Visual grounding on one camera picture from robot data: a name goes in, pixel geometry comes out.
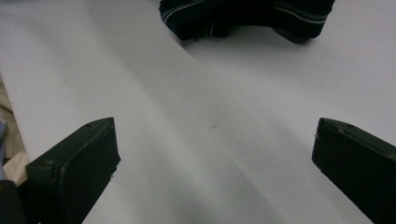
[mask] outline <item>black object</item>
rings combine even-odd
[[[163,23],[181,40],[225,37],[234,26],[258,25],[287,36],[315,38],[334,0],[162,0]]]
[[[320,119],[314,164],[375,224],[396,223],[396,147],[347,123]]]
[[[0,223],[26,224],[17,187],[9,180],[0,180]]]
[[[82,126],[26,166],[21,215],[29,224],[82,223],[119,162],[113,118]]]

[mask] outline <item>white stitching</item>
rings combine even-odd
[[[292,16],[294,16],[294,17],[296,17],[296,18],[298,18],[298,19],[300,19],[300,20],[302,20],[302,21],[309,22],[309,23],[322,24],[322,23],[325,23],[325,22],[326,22],[326,20],[322,20],[322,21],[312,21],[312,20],[306,19],[306,18],[304,18],[304,17],[299,16],[297,13],[295,13],[295,12],[293,12],[293,11],[290,11],[290,10],[288,10],[288,9],[282,8],[282,7],[274,7],[274,9],[277,9],[277,10],[279,10],[279,11],[283,11],[283,12],[289,13],[290,15],[292,15]]]
[[[210,27],[210,35],[213,35],[213,29],[215,29],[215,21],[213,21],[211,27]]]
[[[184,6],[181,5],[181,6],[178,6],[178,7],[175,7],[173,9],[168,10],[167,12],[165,12],[163,14],[163,22],[167,25],[167,21],[168,21],[169,17],[171,17],[174,13],[176,13],[176,12],[178,12],[178,11],[184,9],[184,8],[192,7],[192,6],[195,6],[197,4],[203,3],[204,1],[205,0],[197,0],[197,1],[193,1],[193,2],[190,2],[188,4],[185,4]]]
[[[200,1],[200,0],[194,0],[194,1],[191,1],[191,2],[188,2],[188,3],[185,3],[185,4],[182,4],[182,5],[178,5],[177,7],[171,8],[171,9],[167,10],[165,13],[163,13],[162,19],[163,19],[164,17],[166,17],[166,16],[167,16],[169,13],[171,13],[172,11],[174,11],[174,10],[176,10],[176,9],[178,9],[178,8],[184,7],[184,6],[186,6],[186,5],[193,4],[193,3],[198,2],[198,1]]]
[[[314,14],[302,11],[299,8],[294,7],[293,5],[290,5],[290,4],[287,4],[287,3],[284,3],[284,2],[274,2],[274,6],[275,7],[281,7],[281,8],[284,8],[284,9],[288,9],[290,11],[298,13],[301,16],[304,16],[304,17],[306,17],[308,19],[312,19],[312,20],[324,21],[324,20],[327,19],[327,16],[314,15]]]

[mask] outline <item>white surface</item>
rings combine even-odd
[[[320,117],[396,145],[396,2],[337,1],[321,36],[180,46],[159,1],[0,5],[0,72],[31,159],[116,120],[122,158],[84,223],[371,223],[311,161]]]

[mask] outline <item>black fabric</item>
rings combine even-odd
[[[224,37],[233,26],[283,29],[300,38],[317,37],[334,0],[162,0],[166,26],[181,40]]]

